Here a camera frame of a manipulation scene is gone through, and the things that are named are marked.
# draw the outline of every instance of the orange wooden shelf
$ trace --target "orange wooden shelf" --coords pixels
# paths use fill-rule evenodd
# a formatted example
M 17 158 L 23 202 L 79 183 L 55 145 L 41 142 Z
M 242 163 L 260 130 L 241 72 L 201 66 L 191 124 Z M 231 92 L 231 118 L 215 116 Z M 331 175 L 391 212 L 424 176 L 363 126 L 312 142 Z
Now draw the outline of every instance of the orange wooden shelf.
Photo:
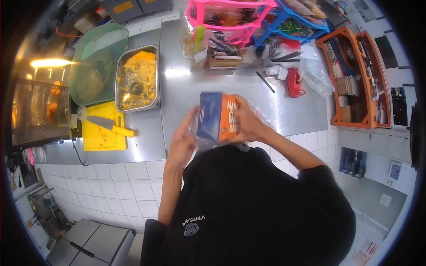
M 334 32 L 331 32 L 330 34 L 318 39 L 316 41 L 316 44 L 318 47 L 320 47 L 325 54 L 326 57 L 326 61 L 327 61 L 327 65 L 328 65 L 328 69 L 330 70 L 330 80 L 333 83 L 333 86 L 335 87 L 336 91 L 337 91 L 337 86 L 336 86 L 336 79 L 334 77 L 334 73 L 333 73 L 333 68 L 331 66 L 331 62 L 330 59 L 328 58 L 328 54 L 327 51 L 324 47 L 324 42 L 328 41 L 329 39 L 338 36 L 338 35 L 343 35 L 345 37 L 347 37 L 352 45 L 352 48 L 355 52 L 355 56 L 357 57 L 357 62 L 358 62 L 358 66 L 361 70 L 361 79 L 362 79 L 362 83 L 363 83 L 363 87 L 365 90 L 365 94 L 366 94 L 366 100 L 367 100 L 367 115 L 366 117 L 363 119 L 363 121 L 361 123 L 354 123 L 354 122 L 342 122 L 341 118 L 342 118 L 342 110 L 341 107 L 339 107 L 339 95 L 337 93 L 333 93 L 334 94 L 334 100 L 336 102 L 336 115 L 333 117 L 333 119 L 331 120 L 331 124 L 334 126 L 346 126 L 346 127 L 357 127 L 357 128 L 363 128 L 363 129 L 372 129 L 375 128 L 377 126 L 381 126 L 381 127 L 388 127 L 388 125 L 390 126 L 390 110 L 389 110 L 389 96 L 388 96 L 388 92 L 386 89 L 386 83 L 384 82 L 384 75 L 383 75 L 383 70 L 381 68 L 381 65 L 378 64 L 379 59 L 378 59 L 378 55 L 376 50 L 374 49 L 373 45 L 374 43 L 371 42 L 371 38 L 370 36 L 368 36 L 367 32 L 362 32 L 359 35 L 355 35 L 348 27 L 341 27 L 339 29 L 337 29 Z M 358 48 L 358 40 L 357 37 L 367 37 L 369 43 L 371 44 L 371 47 L 374 50 L 374 56 L 375 58 L 372 59 L 372 63 L 376 64 L 377 66 L 374 66 L 374 68 L 378 71 L 374 71 L 375 75 L 380 75 L 380 80 L 383 81 L 383 85 L 384 85 L 384 90 L 385 90 L 385 97 L 386 100 L 384 100 L 384 104 L 386 107 L 386 110 L 388 112 L 388 124 L 379 124 L 376 120 L 376 101 L 373 101 L 371 99 L 371 86 L 370 86 L 370 80 L 371 78 L 367 75 L 367 69 L 364 65 L 364 61 L 363 58 L 366 57 L 365 54 L 363 54 L 360 49 Z

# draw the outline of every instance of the green plastic lid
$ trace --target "green plastic lid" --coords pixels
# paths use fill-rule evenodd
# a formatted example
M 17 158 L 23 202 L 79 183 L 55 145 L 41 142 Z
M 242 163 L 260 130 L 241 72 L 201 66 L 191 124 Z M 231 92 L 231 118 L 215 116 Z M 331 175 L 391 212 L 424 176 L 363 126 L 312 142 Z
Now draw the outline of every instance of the green plastic lid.
M 108 23 L 86 32 L 78 42 L 69 72 L 69 94 L 79 106 L 114 98 L 117 62 L 126 51 L 129 31 Z

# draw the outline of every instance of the yellow knife handle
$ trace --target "yellow knife handle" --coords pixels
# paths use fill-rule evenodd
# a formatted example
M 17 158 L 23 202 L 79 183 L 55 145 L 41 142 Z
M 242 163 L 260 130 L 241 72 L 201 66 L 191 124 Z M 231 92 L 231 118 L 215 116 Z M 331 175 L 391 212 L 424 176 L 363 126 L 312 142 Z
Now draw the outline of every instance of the yellow knife handle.
M 135 132 L 133 130 L 129 130 L 129 129 L 118 127 L 118 126 L 112 126 L 112 132 L 115 132 L 117 134 L 120 134 L 126 137 L 135 136 Z

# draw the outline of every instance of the orange box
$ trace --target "orange box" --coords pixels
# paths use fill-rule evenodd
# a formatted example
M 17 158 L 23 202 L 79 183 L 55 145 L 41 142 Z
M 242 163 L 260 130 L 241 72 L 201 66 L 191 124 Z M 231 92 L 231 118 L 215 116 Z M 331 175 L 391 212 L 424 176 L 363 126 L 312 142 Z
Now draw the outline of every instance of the orange box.
M 237 101 L 231 95 L 221 92 L 202 92 L 197 136 L 215 142 L 235 137 L 239 132 L 239 125 L 233 112 L 237 109 Z

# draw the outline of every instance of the person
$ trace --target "person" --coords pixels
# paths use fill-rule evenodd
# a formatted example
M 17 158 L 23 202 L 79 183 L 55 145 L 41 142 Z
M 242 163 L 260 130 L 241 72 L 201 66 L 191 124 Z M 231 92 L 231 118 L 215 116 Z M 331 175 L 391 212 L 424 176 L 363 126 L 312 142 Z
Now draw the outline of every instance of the person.
M 263 149 L 243 144 L 199 152 L 185 167 L 197 148 L 188 129 L 193 108 L 172 139 L 158 221 L 146 221 L 141 265 L 339 265 L 356 223 L 331 170 L 234 97 L 240 131 L 230 142 L 270 145 L 300 170 L 298 178 L 276 168 Z

